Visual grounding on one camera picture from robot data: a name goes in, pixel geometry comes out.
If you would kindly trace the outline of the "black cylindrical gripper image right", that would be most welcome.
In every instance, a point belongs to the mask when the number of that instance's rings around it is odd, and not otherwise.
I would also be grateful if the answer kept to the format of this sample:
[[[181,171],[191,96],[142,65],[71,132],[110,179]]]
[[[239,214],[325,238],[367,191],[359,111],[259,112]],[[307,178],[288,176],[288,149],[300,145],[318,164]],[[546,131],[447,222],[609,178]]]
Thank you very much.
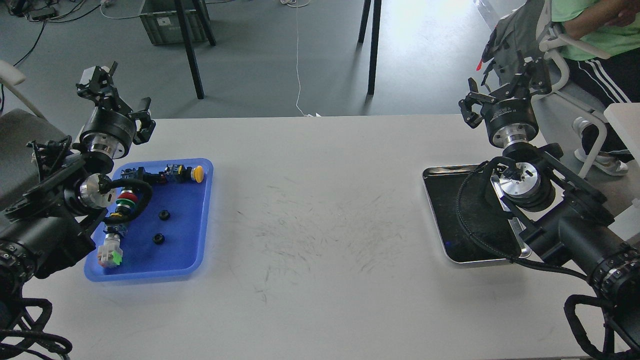
[[[485,121],[492,146],[505,149],[537,137],[539,126],[530,99],[553,91],[542,57],[517,58],[500,68],[500,85],[506,86],[510,99],[498,101],[498,88],[489,94],[480,93],[472,77],[467,82],[469,92],[458,102],[462,119],[471,129]]]

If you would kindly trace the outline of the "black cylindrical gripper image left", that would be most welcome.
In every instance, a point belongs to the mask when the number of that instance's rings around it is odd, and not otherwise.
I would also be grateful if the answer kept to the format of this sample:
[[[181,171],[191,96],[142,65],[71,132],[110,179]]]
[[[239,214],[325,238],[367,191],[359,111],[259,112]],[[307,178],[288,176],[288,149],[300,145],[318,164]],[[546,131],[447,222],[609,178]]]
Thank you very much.
[[[77,95],[96,105],[80,132],[78,141],[89,152],[99,152],[112,159],[123,158],[131,144],[142,145],[150,141],[156,127],[151,118],[151,98],[142,98],[138,111],[119,96],[113,75],[118,63],[93,66],[83,71],[76,84]]]

